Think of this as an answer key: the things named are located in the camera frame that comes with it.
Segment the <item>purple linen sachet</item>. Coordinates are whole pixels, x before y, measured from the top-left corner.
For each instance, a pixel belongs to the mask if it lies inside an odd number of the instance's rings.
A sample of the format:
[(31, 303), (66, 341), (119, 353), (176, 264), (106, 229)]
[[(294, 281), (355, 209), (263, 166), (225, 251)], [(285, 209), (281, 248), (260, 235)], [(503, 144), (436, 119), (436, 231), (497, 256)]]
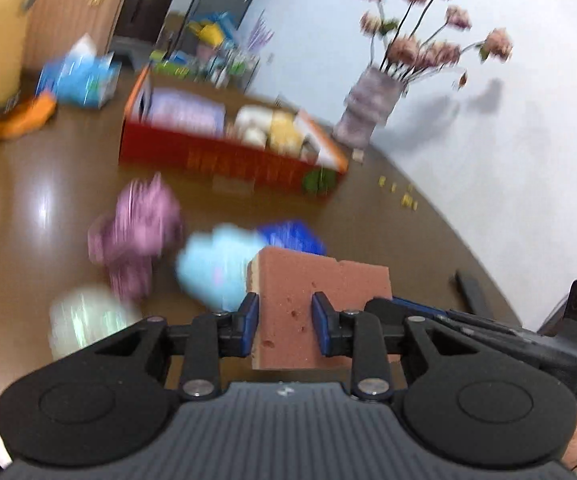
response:
[(146, 121), (158, 128), (221, 138), (226, 107), (191, 92), (157, 88)]

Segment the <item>pink textured vase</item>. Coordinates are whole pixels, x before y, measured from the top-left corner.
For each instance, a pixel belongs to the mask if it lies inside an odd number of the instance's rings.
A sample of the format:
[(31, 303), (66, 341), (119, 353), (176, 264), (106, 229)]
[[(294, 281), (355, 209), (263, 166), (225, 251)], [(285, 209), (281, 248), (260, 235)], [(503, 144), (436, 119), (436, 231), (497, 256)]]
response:
[(389, 121), (405, 88), (400, 80), (369, 66), (345, 98), (344, 113), (333, 129), (334, 138), (348, 148), (366, 148), (375, 128)]

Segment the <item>blue tissue pack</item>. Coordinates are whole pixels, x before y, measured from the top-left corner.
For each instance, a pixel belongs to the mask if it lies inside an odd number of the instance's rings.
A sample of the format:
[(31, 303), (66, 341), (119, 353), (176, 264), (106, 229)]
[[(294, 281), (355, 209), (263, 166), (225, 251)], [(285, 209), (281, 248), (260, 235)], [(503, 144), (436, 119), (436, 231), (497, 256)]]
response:
[(86, 34), (72, 45), (64, 58), (46, 63), (39, 76), (36, 95), (49, 92), (59, 103), (99, 110), (113, 98), (121, 64), (113, 53), (98, 56)]

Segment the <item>black phone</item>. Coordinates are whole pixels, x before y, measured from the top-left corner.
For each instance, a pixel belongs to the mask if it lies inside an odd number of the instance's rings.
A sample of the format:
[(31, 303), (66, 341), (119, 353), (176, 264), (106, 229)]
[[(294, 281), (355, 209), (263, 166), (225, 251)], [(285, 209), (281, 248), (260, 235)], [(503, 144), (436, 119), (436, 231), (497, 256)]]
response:
[(479, 281), (471, 274), (460, 270), (456, 270), (453, 279), (455, 280), (456, 289), (462, 298), (464, 308), (467, 309), (467, 312), (480, 318), (492, 320), (494, 313), (489, 307), (481, 286), (479, 286)]

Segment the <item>dried pink rose bouquet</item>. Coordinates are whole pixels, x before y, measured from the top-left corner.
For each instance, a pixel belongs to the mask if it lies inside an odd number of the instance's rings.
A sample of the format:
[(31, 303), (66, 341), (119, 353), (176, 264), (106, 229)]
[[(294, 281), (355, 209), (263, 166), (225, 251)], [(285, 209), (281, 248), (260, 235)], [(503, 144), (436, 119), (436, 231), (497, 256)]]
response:
[(455, 0), (403, 0), (406, 9), (399, 18), (387, 15), (385, 0), (367, 1), (375, 4), (375, 11), (362, 14), (359, 27), (370, 40), (369, 66), (405, 88), (443, 70), (457, 70), (469, 52), (481, 62), (511, 58), (513, 42), (503, 27), (469, 44), (444, 37), (445, 32), (473, 27), (470, 13)]

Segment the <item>white and yellow plush toy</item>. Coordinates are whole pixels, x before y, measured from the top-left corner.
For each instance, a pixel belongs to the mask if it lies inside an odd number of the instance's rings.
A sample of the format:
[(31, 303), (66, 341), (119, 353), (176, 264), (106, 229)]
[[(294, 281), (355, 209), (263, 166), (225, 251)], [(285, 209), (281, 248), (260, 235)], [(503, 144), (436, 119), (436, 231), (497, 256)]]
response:
[(244, 106), (234, 120), (236, 137), (243, 144), (274, 154), (298, 157), (305, 136), (295, 126), (295, 116), (262, 106)]

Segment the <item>black stool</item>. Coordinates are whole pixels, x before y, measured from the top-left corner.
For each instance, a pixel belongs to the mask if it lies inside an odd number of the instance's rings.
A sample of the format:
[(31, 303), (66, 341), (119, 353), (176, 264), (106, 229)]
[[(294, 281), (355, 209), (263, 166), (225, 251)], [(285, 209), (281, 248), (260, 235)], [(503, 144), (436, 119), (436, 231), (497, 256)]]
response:
[(110, 53), (113, 60), (122, 66), (130, 67), (139, 72), (150, 62), (153, 44), (148, 42), (121, 36), (114, 36), (110, 42)]

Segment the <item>blue tissue packet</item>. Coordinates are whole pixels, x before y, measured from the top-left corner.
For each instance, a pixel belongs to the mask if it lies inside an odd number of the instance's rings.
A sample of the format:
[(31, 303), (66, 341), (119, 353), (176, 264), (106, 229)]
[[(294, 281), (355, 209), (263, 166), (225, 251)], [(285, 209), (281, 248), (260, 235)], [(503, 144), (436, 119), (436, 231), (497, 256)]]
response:
[(327, 248), (322, 240), (301, 220), (286, 220), (260, 226), (257, 232), (268, 245), (296, 252), (325, 256)]

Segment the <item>purple satin scrunchie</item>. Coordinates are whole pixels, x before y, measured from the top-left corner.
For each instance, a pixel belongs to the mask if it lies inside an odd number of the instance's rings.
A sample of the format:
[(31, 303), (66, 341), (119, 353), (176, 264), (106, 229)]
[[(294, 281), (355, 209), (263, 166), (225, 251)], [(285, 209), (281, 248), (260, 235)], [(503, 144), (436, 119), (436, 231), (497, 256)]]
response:
[(119, 193), (113, 214), (90, 226), (89, 259), (107, 270), (120, 300), (138, 302), (151, 294), (155, 262), (182, 233), (180, 204), (162, 176), (134, 179)]

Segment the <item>yellow watering can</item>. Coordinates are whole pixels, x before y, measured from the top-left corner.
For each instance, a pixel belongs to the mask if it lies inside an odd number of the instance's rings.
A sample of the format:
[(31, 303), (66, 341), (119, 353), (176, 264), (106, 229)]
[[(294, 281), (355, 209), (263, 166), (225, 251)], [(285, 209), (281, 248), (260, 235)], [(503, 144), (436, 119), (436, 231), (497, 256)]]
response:
[(190, 22), (188, 28), (200, 42), (212, 48), (220, 47), (226, 39), (221, 27), (214, 22)]

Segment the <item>pink hard-shell suitcase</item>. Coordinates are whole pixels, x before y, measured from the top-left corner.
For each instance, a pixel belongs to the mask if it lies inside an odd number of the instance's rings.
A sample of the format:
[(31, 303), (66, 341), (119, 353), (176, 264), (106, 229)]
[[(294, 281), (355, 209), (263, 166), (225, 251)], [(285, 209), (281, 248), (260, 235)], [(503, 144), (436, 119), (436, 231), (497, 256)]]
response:
[(65, 56), (82, 37), (98, 55), (108, 52), (125, 0), (37, 0), (31, 7), (23, 68), (41, 70)]

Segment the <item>red cardboard box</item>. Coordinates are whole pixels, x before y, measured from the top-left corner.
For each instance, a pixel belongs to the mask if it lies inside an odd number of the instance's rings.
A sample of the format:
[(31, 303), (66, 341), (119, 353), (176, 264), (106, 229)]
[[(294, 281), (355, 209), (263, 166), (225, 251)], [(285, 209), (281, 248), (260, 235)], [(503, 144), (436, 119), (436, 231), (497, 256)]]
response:
[(231, 139), (210, 138), (152, 125), (147, 120), (147, 113), (157, 90), (186, 91), (222, 104), (229, 119), (247, 105), (272, 110), (280, 108), (235, 90), (217, 89), (203, 82), (158, 74), (145, 67), (136, 78), (122, 118), (118, 152), (121, 165), (174, 169), (206, 178), (243, 181), (256, 188), (282, 188), (314, 196), (331, 193), (347, 174), (346, 154), (303, 110), (297, 114), (296, 122), (313, 136), (313, 143), (320, 145), (318, 162), (305, 162)]

